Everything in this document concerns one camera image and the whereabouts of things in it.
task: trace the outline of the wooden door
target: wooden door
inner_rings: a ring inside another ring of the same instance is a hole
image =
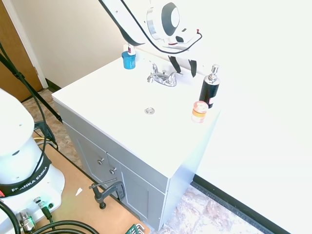
[[[16,68],[37,91],[42,85],[15,27],[0,0],[0,42]],[[23,101],[30,96],[27,88],[0,62],[0,88]]]

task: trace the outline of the tile floor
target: tile floor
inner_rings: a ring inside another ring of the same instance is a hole
[[[43,90],[40,95],[56,110],[51,92]],[[42,120],[32,99],[23,103],[35,121]],[[59,151],[83,169],[75,148],[64,126],[43,106],[47,124],[54,133]],[[202,192],[189,186],[170,220],[159,232],[153,234],[261,234],[262,232],[221,206]]]

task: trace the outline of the wooden board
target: wooden board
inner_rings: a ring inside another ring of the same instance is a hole
[[[110,196],[104,201],[106,208],[101,210],[94,200],[93,191],[89,189],[93,181],[50,145],[46,146],[45,152],[52,164],[65,176],[62,204],[52,212],[54,221],[78,220],[94,227],[101,234],[125,234],[133,224],[141,223],[145,233],[150,233],[149,228]],[[76,196],[79,188],[82,188],[82,192]],[[47,223],[48,220],[44,218],[37,225],[41,227]]]
[[[26,50],[17,34],[15,27],[0,0],[0,42],[16,68],[22,72],[26,80],[37,91],[42,85],[37,76]],[[30,96],[29,91],[15,76],[0,62],[0,88],[23,101]]]

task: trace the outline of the black soap dispenser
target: black soap dispenser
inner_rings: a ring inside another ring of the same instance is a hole
[[[199,96],[199,100],[207,103],[209,108],[212,108],[214,104],[214,97],[216,96],[220,84],[220,80],[216,76],[218,69],[219,65],[214,64],[211,69],[212,73],[205,76]]]

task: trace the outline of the bathroom vanity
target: bathroom vanity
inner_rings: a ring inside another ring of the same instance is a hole
[[[98,182],[122,181],[122,202],[159,230],[193,180],[219,111],[193,123],[203,76],[182,69],[175,87],[148,83],[149,61],[174,72],[169,62],[139,51],[135,69],[124,69],[119,58],[52,96],[86,173]]]

